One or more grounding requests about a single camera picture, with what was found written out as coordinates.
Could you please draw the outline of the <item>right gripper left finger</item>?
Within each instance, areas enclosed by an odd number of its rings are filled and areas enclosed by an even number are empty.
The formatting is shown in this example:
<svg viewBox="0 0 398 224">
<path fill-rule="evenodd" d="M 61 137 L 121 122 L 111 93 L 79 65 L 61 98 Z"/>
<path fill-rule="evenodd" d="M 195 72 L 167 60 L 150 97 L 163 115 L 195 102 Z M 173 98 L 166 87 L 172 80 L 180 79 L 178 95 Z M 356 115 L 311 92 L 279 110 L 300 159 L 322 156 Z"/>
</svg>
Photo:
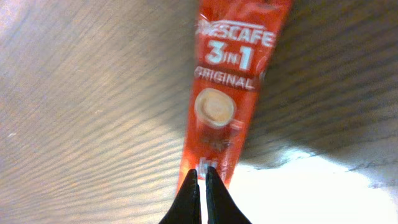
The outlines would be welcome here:
<svg viewBox="0 0 398 224">
<path fill-rule="evenodd" d="M 201 224 L 200 187 L 195 169 L 187 172 L 172 206 L 159 224 Z"/>
</svg>

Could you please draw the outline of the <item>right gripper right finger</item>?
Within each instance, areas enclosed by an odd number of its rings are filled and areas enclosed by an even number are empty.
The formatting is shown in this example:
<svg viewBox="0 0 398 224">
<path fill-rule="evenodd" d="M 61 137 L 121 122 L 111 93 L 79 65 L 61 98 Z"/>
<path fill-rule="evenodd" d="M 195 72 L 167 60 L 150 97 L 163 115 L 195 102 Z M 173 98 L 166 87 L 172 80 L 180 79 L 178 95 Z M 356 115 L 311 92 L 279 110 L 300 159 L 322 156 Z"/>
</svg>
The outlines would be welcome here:
<svg viewBox="0 0 398 224">
<path fill-rule="evenodd" d="M 205 182 L 209 224 L 251 224 L 234 203 L 214 167 L 208 167 Z"/>
</svg>

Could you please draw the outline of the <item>red snack stick packet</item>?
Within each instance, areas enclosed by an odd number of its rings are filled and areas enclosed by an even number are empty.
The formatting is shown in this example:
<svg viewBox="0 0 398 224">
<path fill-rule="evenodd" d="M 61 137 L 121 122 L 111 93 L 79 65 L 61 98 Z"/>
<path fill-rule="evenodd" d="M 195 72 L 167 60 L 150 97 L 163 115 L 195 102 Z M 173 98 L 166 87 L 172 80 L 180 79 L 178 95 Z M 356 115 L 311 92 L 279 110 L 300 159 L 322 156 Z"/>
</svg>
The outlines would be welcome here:
<svg viewBox="0 0 398 224">
<path fill-rule="evenodd" d="M 200 1 L 179 178 L 214 167 L 231 182 L 292 0 Z"/>
</svg>

